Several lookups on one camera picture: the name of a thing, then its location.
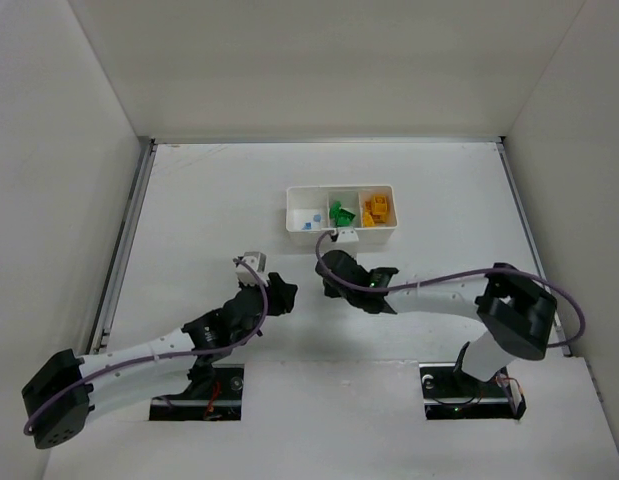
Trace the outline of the green square lego brick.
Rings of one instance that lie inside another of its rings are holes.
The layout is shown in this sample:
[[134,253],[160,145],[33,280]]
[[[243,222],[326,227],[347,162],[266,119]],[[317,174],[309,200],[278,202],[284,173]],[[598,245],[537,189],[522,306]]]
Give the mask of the green square lego brick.
[[337,228],[350,227],[353,224],[356,215],[348,210],[340,209],[335,216],[335,225]]

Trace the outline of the yellow butterfly lego brick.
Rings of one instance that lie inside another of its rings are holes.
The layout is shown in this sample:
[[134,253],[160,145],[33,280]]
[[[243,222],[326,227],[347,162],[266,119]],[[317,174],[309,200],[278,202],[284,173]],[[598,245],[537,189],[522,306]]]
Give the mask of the yellow butterfly lego brick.
[[374,216],[385,216],[389,212],[389,201],[385,195],[373,195],[368,201],[369,211]]

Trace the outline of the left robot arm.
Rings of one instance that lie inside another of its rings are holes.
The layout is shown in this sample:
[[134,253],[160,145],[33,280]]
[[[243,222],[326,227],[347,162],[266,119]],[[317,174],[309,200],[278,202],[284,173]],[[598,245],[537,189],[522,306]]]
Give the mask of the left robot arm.
[[260,334],[268,317],[292,312],[298,287],[271,272],[170,333],[126,349],[53,354],[22,388],[23,428],[40,450],[54,448],[115,410],[154,397],[198,392],[214,363]]

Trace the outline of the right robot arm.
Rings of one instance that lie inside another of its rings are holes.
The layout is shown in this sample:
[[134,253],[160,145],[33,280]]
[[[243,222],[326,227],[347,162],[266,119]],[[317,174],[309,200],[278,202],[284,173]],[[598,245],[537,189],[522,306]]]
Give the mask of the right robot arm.
[[514,360],[541,361],[549,349],[555,297],[526,273],[506,263],[476,279],[410,282],[394,267],[367,270],[342,250],[320,255],[315,267],[325,295],[343,298],[369,314],[431,313],[464,317],[484,325],[466,343],[456,369],[482,382]]

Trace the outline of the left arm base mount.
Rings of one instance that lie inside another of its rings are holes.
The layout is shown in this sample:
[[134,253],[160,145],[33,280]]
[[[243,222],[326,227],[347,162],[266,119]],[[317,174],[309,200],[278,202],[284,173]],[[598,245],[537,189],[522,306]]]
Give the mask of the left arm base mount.
[[149,407],[153,422],[240,421],[244,391],[243,364],[220,365],[210,380],[191,384],[180,394],[154,397]]

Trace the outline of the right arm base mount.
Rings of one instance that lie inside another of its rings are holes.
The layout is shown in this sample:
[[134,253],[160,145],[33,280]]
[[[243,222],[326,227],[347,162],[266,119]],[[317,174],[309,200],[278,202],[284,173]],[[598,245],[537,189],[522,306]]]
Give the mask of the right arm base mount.
[[427,420],[519,421],[527,411],[521,385],[506,367],[486,382],[457,371],[451,363],[420,364],[419,374]]

